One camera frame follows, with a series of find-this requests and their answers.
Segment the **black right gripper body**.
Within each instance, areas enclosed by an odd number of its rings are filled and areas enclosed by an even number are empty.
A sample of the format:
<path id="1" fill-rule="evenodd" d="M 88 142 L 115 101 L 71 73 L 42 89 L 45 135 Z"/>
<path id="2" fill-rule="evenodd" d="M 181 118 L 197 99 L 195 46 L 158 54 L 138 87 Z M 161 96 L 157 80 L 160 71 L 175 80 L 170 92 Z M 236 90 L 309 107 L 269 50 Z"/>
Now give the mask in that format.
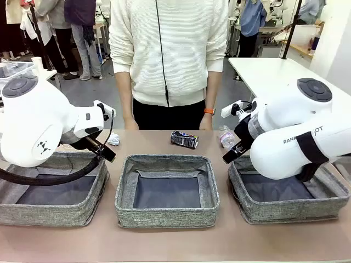
<path id="1" fill-rule="evenodd" d="M 245 153 L 251 148 L 254 138 L 251 136 L 248 123 L 251 117 L 246 116 L 244 119 L 239 121 L 238 125 L 234 129 L 234 133 L 238 136 L 240 141 L 234 146 L 236 153 Z"/>

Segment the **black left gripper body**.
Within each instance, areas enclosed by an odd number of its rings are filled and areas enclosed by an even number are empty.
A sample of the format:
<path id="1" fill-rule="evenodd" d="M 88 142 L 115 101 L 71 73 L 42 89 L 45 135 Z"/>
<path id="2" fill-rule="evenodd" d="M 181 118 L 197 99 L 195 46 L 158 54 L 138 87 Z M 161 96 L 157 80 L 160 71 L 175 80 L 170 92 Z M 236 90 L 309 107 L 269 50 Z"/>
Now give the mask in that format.
<path id="1" fill-rule="evenodd" d="M 71 146 L 76 150 L 88 150 L 93 152 L 97 156 L 102 156 L 101 148 L 102 144 L 97 140 L 99 134 L 91 134 L 79 141 L 74 142 Z"/>

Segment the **clear bottle pink label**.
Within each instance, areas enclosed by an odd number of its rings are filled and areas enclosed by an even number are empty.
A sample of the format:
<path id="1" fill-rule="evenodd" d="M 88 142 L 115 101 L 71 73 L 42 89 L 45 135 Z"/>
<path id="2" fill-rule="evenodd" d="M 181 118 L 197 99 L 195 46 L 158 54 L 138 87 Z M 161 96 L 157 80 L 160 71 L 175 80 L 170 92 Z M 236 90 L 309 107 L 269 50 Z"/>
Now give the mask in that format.
<path id="1" fill-rule="evenodd" d="M 226 125 L 220 126 L 220 142 L 224 149 L 230 150 L 236 144 L 236 137 L 234 133 Z"/>

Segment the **person's left forearm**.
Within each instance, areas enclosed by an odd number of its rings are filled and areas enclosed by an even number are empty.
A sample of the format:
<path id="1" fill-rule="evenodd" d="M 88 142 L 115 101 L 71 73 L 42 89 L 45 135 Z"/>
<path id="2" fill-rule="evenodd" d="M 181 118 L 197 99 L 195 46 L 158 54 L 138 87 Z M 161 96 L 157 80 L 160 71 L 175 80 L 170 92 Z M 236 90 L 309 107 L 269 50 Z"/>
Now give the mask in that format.
<path id="1" fill-rule="evenodd" d="M 217 93 L 222 85 L 222 73 L 212 72 L 208 73 L 207 88 L 206 88 L 206 108 L 214 109 L 216 105 Z"/>

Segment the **person's right forearm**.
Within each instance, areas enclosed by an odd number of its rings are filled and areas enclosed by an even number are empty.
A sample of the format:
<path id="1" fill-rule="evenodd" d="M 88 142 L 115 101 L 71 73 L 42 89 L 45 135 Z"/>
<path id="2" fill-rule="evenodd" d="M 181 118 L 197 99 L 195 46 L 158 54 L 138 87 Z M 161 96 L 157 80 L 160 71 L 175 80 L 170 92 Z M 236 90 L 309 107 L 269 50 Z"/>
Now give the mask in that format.
<path id="1" fill-rule="evenodd" d="M 125 121 L 130 121 L 133 118 L 131 77 L 129 72 L 119 72 L 115 76 L 120 95 L 122 116 Z"/>

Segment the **person's left hand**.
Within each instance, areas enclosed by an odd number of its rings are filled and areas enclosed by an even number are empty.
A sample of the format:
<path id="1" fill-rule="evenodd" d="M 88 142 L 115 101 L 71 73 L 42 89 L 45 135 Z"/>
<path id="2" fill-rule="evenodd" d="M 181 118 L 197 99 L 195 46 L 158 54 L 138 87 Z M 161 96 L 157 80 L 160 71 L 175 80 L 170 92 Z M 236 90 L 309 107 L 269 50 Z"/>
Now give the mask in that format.
<path id="1" fill-rule="evenodd" d="M 199 126 L 200 130 L 211 131 L 212 127 L 212 115 L 204 114 Z"/>

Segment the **large white table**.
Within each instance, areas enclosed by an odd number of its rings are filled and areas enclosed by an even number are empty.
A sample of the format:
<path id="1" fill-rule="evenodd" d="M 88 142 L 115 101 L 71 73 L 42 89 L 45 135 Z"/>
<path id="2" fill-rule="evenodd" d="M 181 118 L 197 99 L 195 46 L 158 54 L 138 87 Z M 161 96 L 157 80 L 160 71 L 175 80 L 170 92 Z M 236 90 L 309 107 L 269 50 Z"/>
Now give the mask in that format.
<path id="1" fill-rule="evenodd" d="M 299 78 L 314 78 L 332 91 L 334 111 L 351 113 L 351 96 L 313 71 L 291 59 L 230 58 L 229 63 L 256 97 L 269 97 L 277 92 L 288 92 L 289 85 Z"/>

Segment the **grey fabric basket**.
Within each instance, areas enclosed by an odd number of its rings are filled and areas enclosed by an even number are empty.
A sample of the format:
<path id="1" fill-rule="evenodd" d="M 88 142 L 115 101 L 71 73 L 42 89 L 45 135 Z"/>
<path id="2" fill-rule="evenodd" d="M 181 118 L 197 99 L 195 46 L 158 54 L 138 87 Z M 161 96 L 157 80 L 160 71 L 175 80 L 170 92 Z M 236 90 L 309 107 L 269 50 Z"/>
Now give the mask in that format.
<path id="1" fill-rule="evenodd" d="M 43 164 L 23 168 L 0 161 L 0 168 L 17 175 L 42 179 L 67 176 L 92 159 L 88 152 L 56 152 Z M 102 159 L 84 177 L 55 186 L 25 186 L 0 179 L 0 225 L 81 227 L 93 218 L 109 180 Z"/>
<path id="2" fill-rule="evenodd" d="M 242 156 L 230 163 L 228 176 L 242 217 L 249 224 L 333 220 L 351 192 L 325 167 L 306 182 L 296 177 L 272 180 L 260 175 Z"/>
<path id="3" fill-rule="evenodd" d="M 211 162 L 197 155 L 129 155 L 115 195 L 124 228 L 206 228 L 219 192 Z"/>

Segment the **white side table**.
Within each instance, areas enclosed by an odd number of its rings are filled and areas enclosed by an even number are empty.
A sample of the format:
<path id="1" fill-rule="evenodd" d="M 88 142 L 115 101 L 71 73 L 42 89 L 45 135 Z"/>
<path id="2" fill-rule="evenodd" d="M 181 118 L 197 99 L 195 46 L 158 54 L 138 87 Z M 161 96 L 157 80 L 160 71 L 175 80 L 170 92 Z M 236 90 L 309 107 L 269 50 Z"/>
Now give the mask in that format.
<path id="1" fill-rule="evenodd" d="M 39 78 L 45 79 L 46 81 L 48 81 L 48 80 L 52 80 L 52 81 L 56 81 L 56 82 L 59 81 L 56 70 L 44 69 L 44 70 L 39 72 Z"/>

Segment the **clear plastic bin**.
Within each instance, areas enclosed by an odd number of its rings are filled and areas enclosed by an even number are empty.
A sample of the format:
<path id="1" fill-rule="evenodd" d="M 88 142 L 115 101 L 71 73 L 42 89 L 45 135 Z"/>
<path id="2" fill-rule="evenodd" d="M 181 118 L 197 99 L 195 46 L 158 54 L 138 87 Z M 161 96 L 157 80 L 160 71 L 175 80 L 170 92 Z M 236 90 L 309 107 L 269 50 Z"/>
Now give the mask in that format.
<path id="1" fill-rule="evenodd" d="M 7 83 L 14 77 L 21 75 L 37 76 L 37 67 L 33 62 L 0 62 L 0 83 Z"/>

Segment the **bystander in black trousers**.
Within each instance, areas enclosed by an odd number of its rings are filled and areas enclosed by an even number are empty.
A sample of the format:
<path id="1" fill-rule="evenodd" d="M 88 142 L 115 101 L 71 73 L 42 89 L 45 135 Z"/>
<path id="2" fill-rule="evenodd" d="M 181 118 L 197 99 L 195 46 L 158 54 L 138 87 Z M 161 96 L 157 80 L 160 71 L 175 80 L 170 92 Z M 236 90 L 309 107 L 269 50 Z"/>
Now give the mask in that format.
<path id="1" fill-rule="evenodd" d="M 71 48 L 72 28 L 65 21 L 64 0 L 41 0 L 36 8 L 36 17 L 48 17 L 55 31 L 57 40 L 51 39 L 48 43 L 48 55 L 58 73 L 65 80 L 79 77 L 78 64 Z"/>

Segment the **bystander in blue shirt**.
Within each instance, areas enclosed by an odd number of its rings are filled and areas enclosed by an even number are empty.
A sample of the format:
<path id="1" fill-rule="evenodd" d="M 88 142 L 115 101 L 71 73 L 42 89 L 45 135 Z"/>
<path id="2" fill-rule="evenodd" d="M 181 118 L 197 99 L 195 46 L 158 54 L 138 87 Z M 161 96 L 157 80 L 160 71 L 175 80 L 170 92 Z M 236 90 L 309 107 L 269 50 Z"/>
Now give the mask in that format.
<path id="1" fill-rule="evenodd" d="M 259 28 L 265 25 L 267 11 L 261 0 L 241 0 L 239 57 L 251 58 L 255 51 Z"/>

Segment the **translucent plastic container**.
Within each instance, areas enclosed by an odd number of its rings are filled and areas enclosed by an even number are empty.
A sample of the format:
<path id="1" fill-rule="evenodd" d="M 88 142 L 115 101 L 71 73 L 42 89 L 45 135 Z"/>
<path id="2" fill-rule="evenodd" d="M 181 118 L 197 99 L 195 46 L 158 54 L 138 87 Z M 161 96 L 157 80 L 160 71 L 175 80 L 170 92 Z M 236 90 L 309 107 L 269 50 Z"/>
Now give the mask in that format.
<path id="1" fill-rule="evenodd" d="M 296 25 L 290 44 L 311 50 L 314 38 L 320 36 L 322 30 L 323 25 Z"/>

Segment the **bystander in black skirt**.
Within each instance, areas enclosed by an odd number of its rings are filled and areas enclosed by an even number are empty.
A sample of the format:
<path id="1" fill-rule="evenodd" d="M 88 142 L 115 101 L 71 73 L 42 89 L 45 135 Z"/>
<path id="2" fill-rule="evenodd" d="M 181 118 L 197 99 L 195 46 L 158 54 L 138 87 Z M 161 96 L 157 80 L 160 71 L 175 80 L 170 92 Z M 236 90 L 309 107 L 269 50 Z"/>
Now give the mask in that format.
<path id="1" fill-rule="evenodd" d="M 0 53 L 17 54 L 26 50 L 21 18 L 20 0 L 0 0 Z"/>

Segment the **bystander in pale shirt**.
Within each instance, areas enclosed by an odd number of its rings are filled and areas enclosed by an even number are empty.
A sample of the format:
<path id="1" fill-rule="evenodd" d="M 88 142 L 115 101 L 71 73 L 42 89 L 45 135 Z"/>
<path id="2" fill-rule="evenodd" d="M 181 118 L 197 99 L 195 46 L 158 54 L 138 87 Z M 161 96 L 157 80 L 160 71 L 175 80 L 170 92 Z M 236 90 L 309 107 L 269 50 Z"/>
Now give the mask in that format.
<path id="1" fill-rule="evenodd" d="M 300 8 L 297 25 L 312 25 L 320 18 L 326 0 L 305 0 Z"/>

